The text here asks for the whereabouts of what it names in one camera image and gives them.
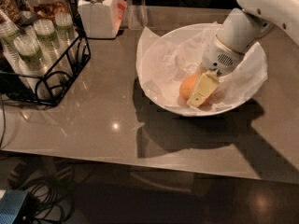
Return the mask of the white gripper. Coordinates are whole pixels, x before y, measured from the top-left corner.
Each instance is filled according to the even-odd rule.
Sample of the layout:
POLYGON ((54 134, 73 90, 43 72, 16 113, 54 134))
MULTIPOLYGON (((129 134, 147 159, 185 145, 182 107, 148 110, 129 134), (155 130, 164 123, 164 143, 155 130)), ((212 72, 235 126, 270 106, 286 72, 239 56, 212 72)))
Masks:
POLYGON ((195 83, 187 105, 194 107, 202 105, 218 88, 220 84, 218 77, 231 74, 243 59, 243 53, 229 49, 215 35, 206 46, 202 63, 197 67, 196 72, 201 76, 195 83))

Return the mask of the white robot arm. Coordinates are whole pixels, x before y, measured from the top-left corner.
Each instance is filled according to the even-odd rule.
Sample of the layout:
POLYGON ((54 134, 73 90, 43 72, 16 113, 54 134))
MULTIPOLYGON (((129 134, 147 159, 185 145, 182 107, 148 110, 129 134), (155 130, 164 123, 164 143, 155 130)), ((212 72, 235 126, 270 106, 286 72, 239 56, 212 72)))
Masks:
POLYGON ((218 32, 207 43, 202 56, 205 72, 197 78, 187 104, 200 106, 219 84, 242 62, 251 44, 272 26, 283 30, 299 44, 299 0, 236 0, 218 32))

